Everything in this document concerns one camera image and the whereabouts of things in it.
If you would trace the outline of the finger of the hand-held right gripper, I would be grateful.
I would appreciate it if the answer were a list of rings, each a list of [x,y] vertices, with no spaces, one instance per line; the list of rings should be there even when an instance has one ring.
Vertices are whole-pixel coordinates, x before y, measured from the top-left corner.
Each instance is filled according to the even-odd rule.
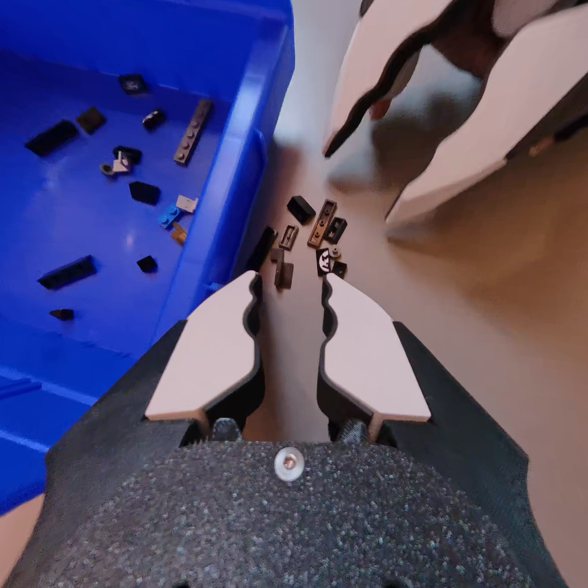
[[[537,141],[541,121],[586,76],[586,9],[526,24],[491,69],[475,110],[402,190],[386,227],[415,222],[502,169],[513,150]]]
[[[391,92],[405,65],[451,26],[459,11],[459,1],[362,3],[334,91],[324,157],[349,139],[370,107]]]

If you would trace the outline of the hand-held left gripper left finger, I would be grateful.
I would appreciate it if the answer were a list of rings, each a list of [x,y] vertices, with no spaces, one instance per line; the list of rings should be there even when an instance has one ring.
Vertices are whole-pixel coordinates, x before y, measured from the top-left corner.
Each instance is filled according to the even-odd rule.
[[[191,420],[207,435],[219,419],[231,419],[243,432],[265,395],[262,290],[260,274],[248,270],[187,317],[146,407],[149,421]]]

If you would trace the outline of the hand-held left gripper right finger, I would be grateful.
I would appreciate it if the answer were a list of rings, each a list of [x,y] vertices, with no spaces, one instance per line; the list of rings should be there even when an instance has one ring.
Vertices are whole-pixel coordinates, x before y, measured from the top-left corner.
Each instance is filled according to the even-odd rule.
[[[391,316],[334,273],[323,277],[317,403],[329,435],[358,420],[368,435],[385,422],[429,423],[432,413]]]

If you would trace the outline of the pile of lego pieces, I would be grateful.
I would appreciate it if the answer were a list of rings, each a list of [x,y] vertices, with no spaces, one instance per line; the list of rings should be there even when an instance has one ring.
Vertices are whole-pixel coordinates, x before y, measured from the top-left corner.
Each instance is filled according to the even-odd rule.
[[[292,287],[293,263],[285,259],[285,253],[293,249],[302,226],[313,222],[307,245],[315,251],[316,270],[319,277],[330,273],[344,279],[348,266],[341,261],[339,241],[348,222],[336,216],[337,203],[326,199],[319,212],[301,196],[290,199],[286,206],[296,224],[288,224],[282,233],[267,226],[256,242],[246,264],[246,271],[259,272],[267,258],[275,265],[275,288],[287,290]]]

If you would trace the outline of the blue plastic bin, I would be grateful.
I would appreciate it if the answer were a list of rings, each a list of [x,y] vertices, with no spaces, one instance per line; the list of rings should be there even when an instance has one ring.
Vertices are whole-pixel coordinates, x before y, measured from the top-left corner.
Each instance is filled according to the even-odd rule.
[[[49,448],[241,265],[294,68],[291,1],[1,1],[1,515],[44,492]],[[86,132],[92,107],[106,122]],[[165,121],[146,129],[155,109]],[[79,136],[46,157],[25,147],[60,121]],[[141,161],[106,177],[119,146]],[[159,224],[180,196],[197,201],[183,243]],[[86,256],[94,275],[38,283]]]

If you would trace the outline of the small lego bricks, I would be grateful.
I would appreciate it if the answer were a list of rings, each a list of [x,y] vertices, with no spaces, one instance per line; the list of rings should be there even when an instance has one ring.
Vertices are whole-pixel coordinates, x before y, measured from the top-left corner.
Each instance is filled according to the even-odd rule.
[[[212,102],[208,99],[201,99],[196,106],[187,129],[180,141],[173,160],[182,166],[188,164],[194,149],[198,143],[201,132],[212,111]],[[155,129],[165,121],[165,115],[161,109],[155,109],[143,118],[142,124],[146,129]],[[83,113],[77,119],[80,127],[86,132],[100,128],[106,119],[94,107]],[[57,151],[63,145],[79,136],[77,127],[70,121],[60,121],[53,127],[43,131],[25,144],[25,147],[35,155],[46,157]],[[100,172],[106,177],[116,177],[122,174],[131,173],[133,166],[141,161],[139,151],[127,146],[119,146],[114,149],[113,163],[101,164]],[[144,182],[134,181],[129,184],[129,190],[133,200],[147,205],[157,204],[160,194],[158,187],[148,185]],[[172,205],[159,220],[159,224],[168,230],[174,228],[172,234],[174,239],[183,243],[185,241],[185,230],[176,222],[182,212],[192,213],[195,210],[197,201],[187,199],[183,196],[178,198],[178,204]],[[50,271],[38,279],[38,283],[48,290],[57,290],[71,283],[75,283],[87,276],[96,273],[95,265],[90,256],[86,256],[80,262],[72,262],[63,268]]]

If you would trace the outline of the person's right hand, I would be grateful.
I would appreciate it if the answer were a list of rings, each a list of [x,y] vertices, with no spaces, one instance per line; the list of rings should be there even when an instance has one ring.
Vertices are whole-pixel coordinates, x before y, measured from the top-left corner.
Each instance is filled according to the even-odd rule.
[[[388,87],[377,84],[378,100],[369,109],[370,119],[378,121],[387,113],[395,94],[392,86],[400,82],[396,93],[402,92],[410,80],[413,68],[409,61],[427,44],[440,52],[457,69],[478,79],[484,78],[503,47],[503,41],[492,26],[494,1],[446,1],[439,16],[429,24],[419,25],[408,40],[392,51],[383,74]]]

